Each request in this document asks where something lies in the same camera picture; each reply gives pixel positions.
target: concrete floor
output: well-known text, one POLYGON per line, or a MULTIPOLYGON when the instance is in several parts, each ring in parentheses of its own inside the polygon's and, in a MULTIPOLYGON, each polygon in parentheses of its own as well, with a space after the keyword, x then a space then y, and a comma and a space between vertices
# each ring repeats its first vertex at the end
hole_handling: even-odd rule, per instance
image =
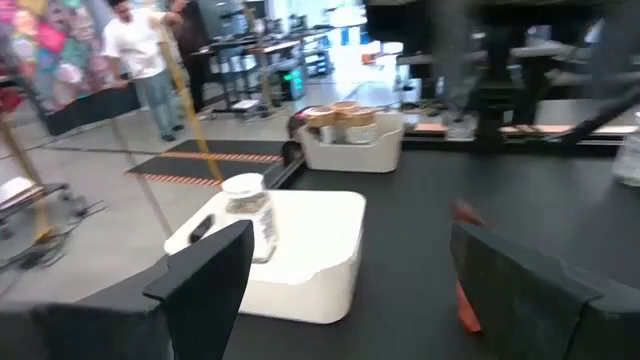
MULTIPOLYGON (((286 140, 289 114, 304 106, 346 99, 371 106, 397 102, 397 94, 392 90, 395 66, 372 68, 355 65, 357 60, 355 54, 341 57, 333 75, 310 79, 304 99, 286 104, 267 121, 241 123, 222 115, 215 121, 201 122, 204 135, 207 139, 286 140)), ((540 111, 541 123, 576 123, 593 111, 593 106, 585 101, 545 102, 540 111)), ((629 123, 630 114, 617 122, 629 123)), ((122 150, 122 145, 116 140, 109 121, 52 138, 35 121, 28 107, 16 116, 21 120, 15 122, 14 132, 22 147, 30 149, 28 154, 41 177, 49 183, 67 182, 75 194, 86 196, 90 203, 103 201, 107 208, 85 220, 73 232, 66 256, 54 266, 21 275, 0 274, 0 298, 78 300, 149 267, 163 255, 163 243, 168 235, 155 218, 139 183, 123 175, 132 165, 124 154, 113 152, 122 150)), ((127 114, 116 121, 139 163, 181 140, 194 138, 190 130, 185 130, 178 142, 161 141, 145 112, 127 114)), ((0 144, 0 158, 0 183, 21 175, 4 144, 0 144)), ((149 185, 173 230, 216 192, 203 186, 158 182, 149 185)), ((64 229, 71 221, 68 204, 56 196, 48 197, 45 203, 50 222, 64 229)), ((7 258, 33 242, 34 214, 33 208, 29 208, 9 219, 15 235, 0 241, 0 258, 7 258)))

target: white shirt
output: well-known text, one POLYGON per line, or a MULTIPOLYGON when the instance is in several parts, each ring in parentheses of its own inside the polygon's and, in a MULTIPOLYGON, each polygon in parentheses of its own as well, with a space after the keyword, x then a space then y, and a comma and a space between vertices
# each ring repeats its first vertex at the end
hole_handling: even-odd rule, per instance
POLYGON ((114 18, 104 28, 102 55, 120 58, 134 79, 144 79, 166 69, 158 46, 156 30, 151 21, 158 21, 164 13, 141 8, 131 10, 131 21, 114 18))

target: black table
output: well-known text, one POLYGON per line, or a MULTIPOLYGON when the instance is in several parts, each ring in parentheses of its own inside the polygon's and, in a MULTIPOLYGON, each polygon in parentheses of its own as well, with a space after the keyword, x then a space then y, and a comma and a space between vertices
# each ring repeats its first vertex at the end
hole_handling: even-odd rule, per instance
POLYGON ((240 315, 225 359, 491 359, 457 319, 449 201, 505 238, 640 288, 640 197, 610 158, 404 151, 395 173, 302 170, 291 187, 367 198, 350 314, 332 325, 240 315))

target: round container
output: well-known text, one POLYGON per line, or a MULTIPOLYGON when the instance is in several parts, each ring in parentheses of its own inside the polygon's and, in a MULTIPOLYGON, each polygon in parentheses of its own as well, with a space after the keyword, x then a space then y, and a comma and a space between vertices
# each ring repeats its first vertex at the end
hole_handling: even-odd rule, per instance
POLYGON ((350 144, 369 144, 378 138, 376 123, 365 126, 351 126, 345 131, 346 140, 350 144))
POLYGON ((307 126, 312 128, 332 126, 335 123, 335 111, 330 107, 312 107, 307 109, 304 114, 307 126))
POLYGON ((226 215, 230 223, 251 220, 253 223, 253 262, 263 264, 271 260, 276 250, 277 232, 273 204, 264 186, 264 176, 247 173, 222 183, 227 197, 226 215))
POLYGON ((340 123, 346 120, 346 112, 358 108, 358 103, 355 101, 340 101, 333 105, 331 108, 336 112, 336 122, 340 123))
POLYGON ((369 126, 375 124, 376 109, 371 107, 359 107, 344 112, 347 126, 369 126))

